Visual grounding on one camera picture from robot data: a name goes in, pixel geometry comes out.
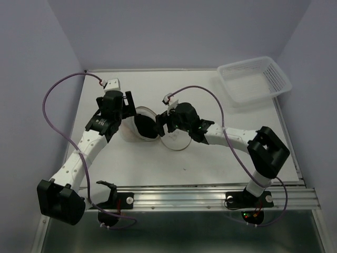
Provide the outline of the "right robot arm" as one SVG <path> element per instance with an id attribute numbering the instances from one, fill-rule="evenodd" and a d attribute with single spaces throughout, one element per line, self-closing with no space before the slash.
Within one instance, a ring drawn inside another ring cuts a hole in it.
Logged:
<path id="1" fill-rule="evenodd" d="M 289 149 L 266 126 L 259 130 L 226 128 L 213 121 L 201 119 L 190 103 L 179 103 L 176 107 L 155 117 L 155 129 L 159 136 L 176 130 L 186 132 L 192 140 L 207 145 L 221 145 L 247 153 L 255 167 L 250 182 L 242 193 L 245 204 L 253 206 L 261 200 L 264 190 L 277 177 L 290 155 Z"/>

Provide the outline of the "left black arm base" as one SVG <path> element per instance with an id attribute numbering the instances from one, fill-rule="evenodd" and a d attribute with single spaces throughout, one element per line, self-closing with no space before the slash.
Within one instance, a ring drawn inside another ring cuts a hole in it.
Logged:
<path id="1" fill-rule="evenodd" d="M 91 201 L 102 209 L 131 210 L 134 193 L 120 191 L 115 184 L 100 180 L 91 187 Z"/>

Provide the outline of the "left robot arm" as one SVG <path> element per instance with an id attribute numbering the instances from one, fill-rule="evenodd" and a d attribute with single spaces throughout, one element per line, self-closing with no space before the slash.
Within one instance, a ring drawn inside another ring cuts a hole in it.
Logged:
<path id="1" fill-rule="evenodd" d="M 69 225 L 77 224 L 87 205 L 93 205 L 91 197 L 78 194 L 82 180 L 90 180 L 89 167 L 118 131 L 122 120 L 136 115 L 130 91 L 106 91 L 96 103 L 98 109 L 85 126 L 79 144 L 70 140 L 74 151 L 49 180 L 41 180 L 37 186 L 41 213 Z"/>

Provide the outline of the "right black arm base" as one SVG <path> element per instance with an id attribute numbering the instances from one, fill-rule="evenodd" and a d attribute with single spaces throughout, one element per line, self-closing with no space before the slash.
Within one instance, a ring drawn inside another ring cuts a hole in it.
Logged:
<path id="1" fill-rule="evenodd" d="M 272 208 L 273 198 L 270 191 L 263 191 L 259 197 L 243 191 L 228 191 L 225 193 L 224 204 L 230 210 L 247 208 Z"/>

